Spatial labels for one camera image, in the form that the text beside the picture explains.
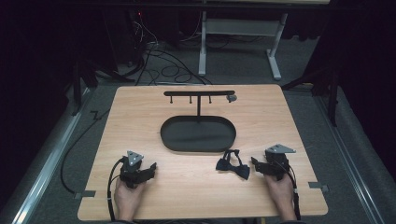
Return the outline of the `white metal desk frame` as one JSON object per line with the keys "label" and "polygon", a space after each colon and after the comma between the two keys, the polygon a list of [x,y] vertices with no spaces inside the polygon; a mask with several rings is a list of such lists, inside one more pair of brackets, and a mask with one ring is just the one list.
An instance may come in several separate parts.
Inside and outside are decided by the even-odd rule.
{"label": "white metal desk frame", "polygon": [[253,44],[264,41],[262,56],[270,68],[270,74],[274,80],[281,79],[281,73],[276,61],[276,52],[283,35],[288,19],[288,14],[283,13],[278,19],[247,20],[247,19],[224,19],[207,17],[206,12],[201,13],[201,46],[199,52],[198,75],[206,74],[207,40],[221,37],[226,41],[221,47],[223,49],[229,43],[240,47],[242,44]]}

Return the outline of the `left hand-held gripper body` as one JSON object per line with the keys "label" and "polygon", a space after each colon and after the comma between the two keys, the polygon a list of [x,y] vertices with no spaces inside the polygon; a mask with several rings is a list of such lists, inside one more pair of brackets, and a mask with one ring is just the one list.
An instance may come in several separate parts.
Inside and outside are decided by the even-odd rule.
{"label": "left hand-held gripper body", "polygon": [[130,189],[135,189],[139,184],[152,178],[152,167],[146,170],[140,169],[142,161],[143,156],[132,150],[128,150],[127,156],[121,160],[120,180]]}

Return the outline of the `person's right hand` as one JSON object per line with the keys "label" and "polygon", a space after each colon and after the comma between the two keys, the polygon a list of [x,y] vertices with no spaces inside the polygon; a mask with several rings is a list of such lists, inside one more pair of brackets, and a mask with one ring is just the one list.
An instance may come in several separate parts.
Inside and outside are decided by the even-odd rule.
{"label": "person's right hand", "polygon": [[269,189],[269,194],[274,201],[278,213],[281,211],[293,211],[293,196],[292,196],[292,183],[287,175],[281,180],[277,180],[274,176],[266,175],[266,184]]}

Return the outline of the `black hanger stand with tray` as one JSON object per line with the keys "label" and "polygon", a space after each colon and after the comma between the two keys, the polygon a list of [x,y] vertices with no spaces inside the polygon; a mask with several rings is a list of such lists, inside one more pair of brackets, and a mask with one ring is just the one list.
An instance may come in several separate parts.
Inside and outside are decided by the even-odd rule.
{"label": "black hanger stand with tray", "polygon": [[174,116],[166,120],[161,127],[163,144],[178,152],[218,153],[230,149],[236,138],[236,129],[231,121],[220,116],[201,114],[203,97],[212,103],[213,96],[225,96],[229,103],[237,97],[235,91],[165,91],[164,96],[173,98],[187,96],[197,99],[197,112],[193,115]]}

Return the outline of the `person's left hand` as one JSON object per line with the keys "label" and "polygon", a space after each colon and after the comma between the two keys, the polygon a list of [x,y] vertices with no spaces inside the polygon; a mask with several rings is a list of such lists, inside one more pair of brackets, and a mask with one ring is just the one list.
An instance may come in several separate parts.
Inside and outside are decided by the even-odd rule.
{"label": "person's left hand", "polygon": [[120,179],[116,183],[115,202],[119,213],[135,215],[146,184],[139,184],[135,189],[130,189]]}

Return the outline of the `black tripod stand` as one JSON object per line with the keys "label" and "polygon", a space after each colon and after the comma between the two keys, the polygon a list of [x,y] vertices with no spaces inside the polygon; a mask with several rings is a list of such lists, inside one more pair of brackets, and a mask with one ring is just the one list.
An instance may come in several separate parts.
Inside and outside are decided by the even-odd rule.
{"label": "black tripod stand", "polygon": [[337,105],[338,75],[329,67],[320,68],[315,72],[308,73],[293,81],[282,85],[281,89],[287,91],[304,83],[313,85],[311,93],[313,96],[328,96],[327,115],[333,126],[336,126],[335,110]]}

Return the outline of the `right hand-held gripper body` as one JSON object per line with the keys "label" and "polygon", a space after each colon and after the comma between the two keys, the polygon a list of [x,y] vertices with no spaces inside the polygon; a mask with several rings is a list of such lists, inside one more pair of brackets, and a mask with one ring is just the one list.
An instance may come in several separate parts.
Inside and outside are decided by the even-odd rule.
{"label": "right hand-held gripper body", "polygon": [[268,147],[264,150],[266,162],[256,162],[256,171],[263,175],[275,176],[281,180],[284,174],[290,171],[287,153],[295,153],[296,150],[280,144]]}

